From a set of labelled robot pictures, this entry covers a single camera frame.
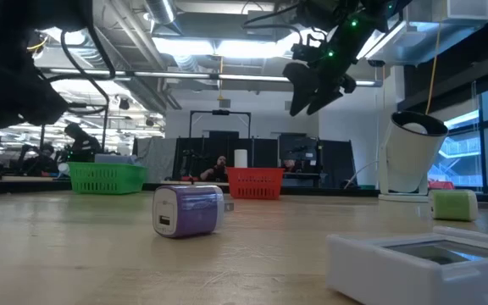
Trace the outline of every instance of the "purple cube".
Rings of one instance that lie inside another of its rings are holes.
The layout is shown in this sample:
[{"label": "purple cube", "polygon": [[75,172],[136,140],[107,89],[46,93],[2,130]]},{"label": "purple cube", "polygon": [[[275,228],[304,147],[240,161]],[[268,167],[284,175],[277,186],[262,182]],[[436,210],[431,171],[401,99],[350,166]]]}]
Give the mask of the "purple cube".
[{"label": "purple cube", "polygon": [[161,186],[153,195],[153,228],[173,238],[210,233],[222,225],[224,211],[217,186]]}]

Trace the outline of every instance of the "plastic basket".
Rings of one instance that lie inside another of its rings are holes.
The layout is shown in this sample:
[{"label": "plastic basket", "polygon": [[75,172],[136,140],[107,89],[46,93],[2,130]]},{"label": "plastic basket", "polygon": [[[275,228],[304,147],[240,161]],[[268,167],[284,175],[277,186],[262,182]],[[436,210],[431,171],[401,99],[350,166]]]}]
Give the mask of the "plastic basket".
[{"label": "plastic basket", "polygon": [[227,168],[233,198],[278,199],[284,169]]},{"label": "plastic basket", "polygon": [[121,195],[139,192],[146,168],[129,164],[69,162],[71,185],[79,194]]}]

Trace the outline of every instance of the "wooden table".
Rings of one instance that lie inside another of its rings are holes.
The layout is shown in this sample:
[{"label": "wooden table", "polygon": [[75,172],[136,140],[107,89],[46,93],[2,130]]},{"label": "wooden table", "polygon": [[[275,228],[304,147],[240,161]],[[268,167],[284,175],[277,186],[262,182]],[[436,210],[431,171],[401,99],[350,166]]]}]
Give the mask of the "wooden table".
[{"label": "wooden table", "polygon": [[235,200],[217,234],[154,233],[153,194],[0,196],[0,304],[355,304],[324,288],[325,237],[429,232],[419,203],[373,198]]}]

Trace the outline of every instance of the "person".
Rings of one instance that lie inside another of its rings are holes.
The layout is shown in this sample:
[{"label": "person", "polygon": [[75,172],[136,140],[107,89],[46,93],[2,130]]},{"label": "person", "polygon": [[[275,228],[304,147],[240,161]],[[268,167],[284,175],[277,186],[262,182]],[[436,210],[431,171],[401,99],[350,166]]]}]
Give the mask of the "person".
[{"label": "person", "polygon": [[298,173],[302,171],[295,160],[291,159],[284,160],[284,165],[282,167],[284,168],[285,173]]},{"label": "person", "polygon": [[76,123],[71,123],[67,125],[67,127],[65,127],[65,134],[75,140],[73,146],[71,146],[72,152],[102,152],[99,141],[94,136],[88,135]]},{"label": "person", "polygon": [[201,174],[201,180],[203,181],[216,181],[227,182],[227,158],[225,156],[219,156],[216,165],[211,169],[207,169]]},{"label": "person", "polygon": [[58,164],[52,158],[52,154],[54,154],[52,143],[44,143],[41,145],[41,149],[36,151],[38,156],[25,160],[22,163],[21,172],[29,176],[40,176],[42,173],[57,173]]}]

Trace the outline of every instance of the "green basket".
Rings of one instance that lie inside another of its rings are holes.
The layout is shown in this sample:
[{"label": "green basket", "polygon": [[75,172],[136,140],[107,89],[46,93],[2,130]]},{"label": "green basket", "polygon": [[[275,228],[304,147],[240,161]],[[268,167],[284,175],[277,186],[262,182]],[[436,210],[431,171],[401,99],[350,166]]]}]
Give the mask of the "green basket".
[{"label": "green basket", "polygon": [[71,185],[79,194],[121,195],[139,192],[146,168],[129,164],[69,162]]}]

